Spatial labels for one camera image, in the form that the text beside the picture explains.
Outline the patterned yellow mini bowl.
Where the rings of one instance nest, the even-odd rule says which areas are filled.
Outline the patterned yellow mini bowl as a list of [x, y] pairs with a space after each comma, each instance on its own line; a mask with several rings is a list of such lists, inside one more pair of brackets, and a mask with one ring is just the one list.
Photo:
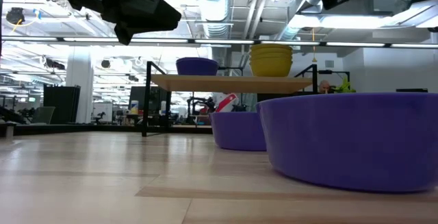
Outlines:
[[283, 54], [292, 54], [293, 51], [290, 48], [279, 48], [279, 47], [268, 47], [261, 49], [252, 49], [250, 51], [251, 55], [255, 54], [267, 54], [267, 53], [283, 53]]
[[261, 60], [261, 59], [272, 59], [272, 58], [282, 58], [282, 59], [292, 59], [292, 54], [290, 53], [254, 53], [250, 55], [251, 60]]
[[286, 49], [286, 50], [292, 50], [292, 48], [289, 45], [281, 45], [281, 44], [257, 44], [252, 45], [250, 47], [251, 51], [259, 50], [259, 49], [273, 49], [273, 48], [279, 48], [279, 49]]
[[251, 60], [250, 68], [257, 77], [287, 77], [292, 63], [292, 60], [286, 58], [262, 58]]

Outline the green plant white pot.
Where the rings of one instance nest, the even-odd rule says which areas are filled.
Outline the green plant white pot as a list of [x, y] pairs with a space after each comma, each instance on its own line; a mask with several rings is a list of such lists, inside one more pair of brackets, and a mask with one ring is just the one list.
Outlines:
[[352, 93], [356, 92], [356, 90], [351, 86], [351, 83], [348, 81], [347, 78], [344, 78], [342, 81], [342, 84], [339, 86], [336, 86], [334, 88], [335, 93]]

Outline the black aluminium table frame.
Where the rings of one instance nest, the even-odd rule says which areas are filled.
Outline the black aluminium table frame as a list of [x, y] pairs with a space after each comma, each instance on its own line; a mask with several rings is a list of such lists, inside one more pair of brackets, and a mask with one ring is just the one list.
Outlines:
[[141, 127], [116, 125], [17, 125], [12, 123], [0, 124], [0, 138], [12, 136], [28, 136], [41, 134], [63, 134], [73, 132], [140, 132], [142, 136], [154, 134], [213, 134], [210, 127]]

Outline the dark low cabinet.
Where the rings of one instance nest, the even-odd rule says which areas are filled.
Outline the dark low cabinet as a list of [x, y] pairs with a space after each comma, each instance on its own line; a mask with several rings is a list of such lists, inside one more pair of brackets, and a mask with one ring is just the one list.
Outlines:
[[259, 93], [257, 95], [257, 103], [290, 103], [292, 99], [300, 99], [304, 96], [315, 95], [314, 92], [294, 92], [291, 94], [266, 94]]

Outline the silver ribbed ventilation duct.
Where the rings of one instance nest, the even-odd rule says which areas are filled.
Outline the silver ribbed ventilation duct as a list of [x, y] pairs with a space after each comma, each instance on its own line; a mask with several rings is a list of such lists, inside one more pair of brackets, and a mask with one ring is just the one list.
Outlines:
[[210, 39], [225, 39], [230, 36], [230, 25], [225, 23], [231, 16], [231, 0], [199, 0], [204, 35]]

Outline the long LED light bar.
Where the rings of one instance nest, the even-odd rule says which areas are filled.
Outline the long LED light bar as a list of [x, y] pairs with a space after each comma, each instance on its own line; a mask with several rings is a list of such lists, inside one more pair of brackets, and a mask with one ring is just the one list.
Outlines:
[[[3, 36], [1, 42], [66, 43], [88, 45], [120, 45], [117, 38], [99, 37], [49, 37], [49, 36]], [[291, 47], [358, 47], [386, 49], [438, 49], [438, 44], [389, 43], [389, 42], [327, 42], [327, 41], [283, 41], [283, 40], [229, 40], [192, 38], [133, 38], [129, 45], [262, 45], [277, 44]]]

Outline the blue mini bowl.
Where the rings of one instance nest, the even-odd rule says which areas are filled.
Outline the blue mini bowl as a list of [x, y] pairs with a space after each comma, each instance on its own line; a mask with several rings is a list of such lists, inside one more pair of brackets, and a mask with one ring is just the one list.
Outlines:
[[208, 58], [179, 58], [176, 61], [179, 75], [216, 75], [219, 64]]
[[210, 115], [214, 141], [221, 149], [266, 151], [258, 113], [214, 112]]
[[348, 93], [257, 104], [270, 163], [288, 177], [368, 192], [438, 186], [438, 94]]

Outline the wooden shelf black metal legs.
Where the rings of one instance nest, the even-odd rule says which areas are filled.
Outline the wooden shelf black metal legs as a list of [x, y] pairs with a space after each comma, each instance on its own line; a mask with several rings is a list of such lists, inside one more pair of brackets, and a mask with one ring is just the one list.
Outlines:
[[[163, 127], [149, 127], [149, 98], [151, 84], [167, 91]], [[146, 63], [146, 89], [141, 133], [143, 137], [153, 134], [210, 134], [210, 128], [171, 127], [170, 101], [173, 92], [235, 92], [261, 94], [292, 94], [308, 86], [313, 93], [318, 92], [318, 67], [312, 64], [295, 77], [249, 77], [249, 76], [210, 76], [210, 75], [167, 75], [153, 62]]]

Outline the black partition cabinet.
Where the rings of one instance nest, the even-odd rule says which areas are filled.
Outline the black partition cabinet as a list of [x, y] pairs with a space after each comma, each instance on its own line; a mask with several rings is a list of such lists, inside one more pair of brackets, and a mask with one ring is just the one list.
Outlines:
[[44, 86], [43, 106], [54, 107], [51, 124], [75, 123], [80, 86]]

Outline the white round pillar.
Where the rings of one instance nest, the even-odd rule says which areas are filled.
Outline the white round pillar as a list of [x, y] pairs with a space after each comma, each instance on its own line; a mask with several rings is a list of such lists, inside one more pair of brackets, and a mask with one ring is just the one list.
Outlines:
[[89, 123], [92, 115], [94, 60], [90, 47], [70, 47], [66, 69], [66, 85], [79, 86], [77, 123]]

